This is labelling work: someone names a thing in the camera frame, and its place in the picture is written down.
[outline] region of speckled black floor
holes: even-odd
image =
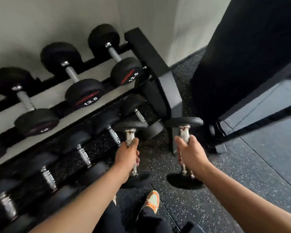
[[[172,73],[183,100],[184,116],[194,116],[195,109],[190,98],[190,79],[203,53],[204,51],[201,51],[172,68]],[[141,106],[140,112],[149,123],[153,123],[157,119],[148,105]],[[60,154],[62,144],[65,138],[75,131],[84,129],[91,132],[93,119],[95,118],[86,118],[79,124],[73,125],[60,136],[47,140],[34,150],[30,150],[25,156],[33,155],[42,150],[51,150],[59,154],[60,161],[51,166],[50,171],[57,182],[61,183],[84,167],[81,158],[76,152],[71,152],[66,156]],[[231,130],[232,126],[229,127],[229,125],[225,122],[222,123],[226,131]],[[194,135],[200,137],[198,131],[193,129],[191,131]],[[84,149],[94,161],[102,158],[108,159],[110,153],[105,153],[105,151],[111,148],[116,147],[107,131],[84,145]],[[209,155],[209,159],[216,167],[263,198],[291,212],[291,186],[289,183],[241,138],[226,143],[226,148],[227,153],[223,155]],[[199,224],[205,232],[236,232],[239,229],[237,223],[207,188],[188,191],[174,188],[167,183],[166,175],[170,172],[178,172],[180,168],[176,158],[169,150],[168,137],[165,130],[150,141],[140,142],[139,150],[141,158],[140,169],[150,170],[152,176],[150,184],[140,190],[121,189],[117,193],[117,203],[123,213],[123,223],[126,229],[129,230],[133,227],[146,195],[153,189],[157,190],[161,197],[158,214],[170,223],[175,232],[179,231],[187,221]],[[21,160],[14,159],[10,164],[1,167],[0,176],[8,177],[13,174],[13,176],[17,177],[15,170],[19,162]],[[85,188],[78,181],[71,184],[77,189],[76,195]],[[29,211],[29,205],[31,205],[31,210],[34,208],[31,203],[35,203],[38,196],[45,194],[46,189],[47,186],[44,181],[36,175],[25,180],[20,187],[13,190],[11,197],[16,201],[18,209],[25,212]],[[37,222],[45,217],[37,215]]]

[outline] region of wall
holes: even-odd
[[[72,43],[88,60],[93,55],[87,46],[90,31],[101,23],[112,24],[124,43],[124,32],[139,27],[158,53],[170,66],[206,46],[220,22],[230,0],[0,0],[0,67],[19,66],[34,77],[45,80],[52,75],[40,63],[41,49],[54,41]],[[109,77],[115,62],[109,60],[81,78]],[[63,82],[33,98],[38,108],[50,108],[64,100],[64,91],[71,85]],[[124,91],[128,85],[105,95],[99,107]],[[0,133],[13,127],[14,120],[25,110],[15,105],[0,113]],[[60,122],[53,132],[27,138],[0,163],[18,154],[84,116],[85,109],[76,111]]]

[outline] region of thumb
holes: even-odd
[[[139,139],[138,138],[134,138],[132,140],[132,143],[130,144],[130,149],[136,150],[139,144]]]
[[[177,146],[179,147],[180,150],[182,150],[182,149],[187,147],[187,145],[184,142],[184,140],[179,136],[175,136],[175,143],[177,144]]]

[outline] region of leg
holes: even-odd
[[[159,208],[159,194],[152,191],[141,209],[136,221],[138,233],[172,233],[169,224],[162,218],[156,216]]]
[[[126,233],[121,221],[121,213],[114,201],[108,205],[99,219],[93,233]]]

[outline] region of red stripe on dumbbell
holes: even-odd
[[[86,101],[86,100],[88,100],[89,98],[91,98],[91,97],[97,95],[98,93],[99,93],[99,91],[96,91],[96,92],[94,92],[93,94],[90,94],[90,95],[84,97],[83,99],[79,100],[75,105],[79,105],[79,104],[83,103],[84,101]]]
[[[127,74],[127,76],[123,79],[123,81],[121,82],[121,85],[133,74],[133,72],[135,71],[135,69],[132,69],[129,74]]]

